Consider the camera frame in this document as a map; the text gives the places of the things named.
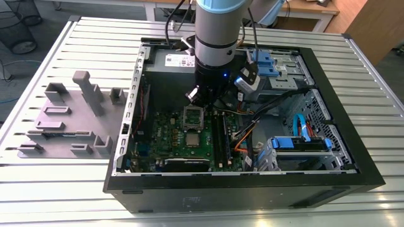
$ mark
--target green circuit board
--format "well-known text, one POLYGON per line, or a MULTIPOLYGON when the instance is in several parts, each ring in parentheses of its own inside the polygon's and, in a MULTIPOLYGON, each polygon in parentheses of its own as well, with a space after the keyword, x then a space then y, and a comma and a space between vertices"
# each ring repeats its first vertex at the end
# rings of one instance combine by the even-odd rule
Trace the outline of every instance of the green circuit board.
MULTIPOLYGON (((212 113, 204 112, 202 115, 202 129, 182 130, 184 112, 173 113, 154 113, 152 141, 149 143, 148 155, 141 157, 140 160, 140 172, 160 172, 158 161, 168 158, 196 158, 208 159, 210 161, 210 169, 214 172, 221 171, 241 171, 241 158, 232 159, 232 165, 225 168, 217 168, 214 165, 213 155, 213 138, 212 138, 212 113), (192 141, 197 138, 197 146, 189 147, 189 138, 192 141)), ((186 123, 197 124, 200 120, 200 112, 186 111, 186 123)), ((237 131, 237 116, 228 114, 226 130, 229 134, 237 131)))

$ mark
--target motherboard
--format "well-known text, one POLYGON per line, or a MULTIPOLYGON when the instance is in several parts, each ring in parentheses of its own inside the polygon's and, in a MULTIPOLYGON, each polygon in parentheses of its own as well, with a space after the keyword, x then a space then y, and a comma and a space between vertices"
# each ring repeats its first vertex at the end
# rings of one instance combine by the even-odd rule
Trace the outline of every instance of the motherboard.
POLYGON ((133 172, 242 171, 242 156, 229 149, 237 115, 185 106, 182 111, 156 112, 149 143, 137 142, 130 159, 133 172), (217 136, 214 131, 226 131, 217 136))

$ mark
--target table leg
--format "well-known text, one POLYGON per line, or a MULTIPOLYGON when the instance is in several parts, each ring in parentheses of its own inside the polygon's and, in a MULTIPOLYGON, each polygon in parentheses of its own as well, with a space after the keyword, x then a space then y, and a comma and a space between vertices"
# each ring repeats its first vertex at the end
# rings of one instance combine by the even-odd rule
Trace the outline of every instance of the table leg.
POLYGON ((61 2, 60 1, 52 1, 52 4, 53 4, 53 9, 54 10, 61 10, 61 2))
POLYGON ((154 14, 156 5, 150 3, 145 3, 144 9, 145 9, 145 20, 156 21, 156 14, 154 14))
POLYGON ((333 14, 321 14, 321 18, 316 23, 313 32, 324 32, 332 18, 333 18, 333 14))

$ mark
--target ram slot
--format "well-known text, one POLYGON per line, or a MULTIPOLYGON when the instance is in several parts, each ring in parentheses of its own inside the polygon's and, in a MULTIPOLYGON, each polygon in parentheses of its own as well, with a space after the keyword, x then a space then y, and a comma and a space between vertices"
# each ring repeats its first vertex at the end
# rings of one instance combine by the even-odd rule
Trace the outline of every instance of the ram slot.
POLYGON ((226 131, 226 121, 225 121, 225 115, 224 113, 221 114, 221 118, 222 118, 222 130, 224 130, 224 160, 225 160, 225 163, 228 165, 230 165, 230 161, 232 161, 232 153, 230 153, 230 150, 229 150, 229 140, 228 140, 228 131, 226 131))
POLYGON ((224 167, 224 160, 221 155, 221 134, 222 134, 222 127, 220 124, 220 116, 217 113, 212 114, 212 142, 213 142, 213 157, 214 157, 214 166, 217 168, 224 167))

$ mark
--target gray carpet floor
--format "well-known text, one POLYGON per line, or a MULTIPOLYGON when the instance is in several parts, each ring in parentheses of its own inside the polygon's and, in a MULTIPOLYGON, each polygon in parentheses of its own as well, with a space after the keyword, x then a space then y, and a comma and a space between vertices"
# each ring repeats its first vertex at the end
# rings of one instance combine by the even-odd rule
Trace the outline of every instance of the gray carpet floor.
MULTIPOLYGON (((145 11, 141 7, 112 6, 98 4, 62 3, 61 11, 54 11, 49 1, 36 1, 37 10, 42 17, 42 23, 29 27, 30 32, 37 41, 37 49, 28 54, 14 55, 5 46, 0 44, 0 59, 5 63, 17 60, 41 61, 52 47, 52 44, 60 34, 60 31, 68 21, 70 15, 81 15, 85 17, 106 17, 117 19, 145 20, 145 11)), ((0 0, 0 11, 9 11, 4 1, 0 0)), ((164 13, 156 11, 156 20, 165 21, 164 13)), ((398 57, 390 52, 385 59, 377 65, 377 71, 388 82, 392 90, 404 101, 404 57, 398 57)), ((36 72, 38 63, 21 62, 6 66, 6 70, 14 76, 10 83, 0 80, 0 102, 17 98, 36 72)), ((0 103, 0 122, 6 119, 6 116, 13 108, 14 102, 0 103)))

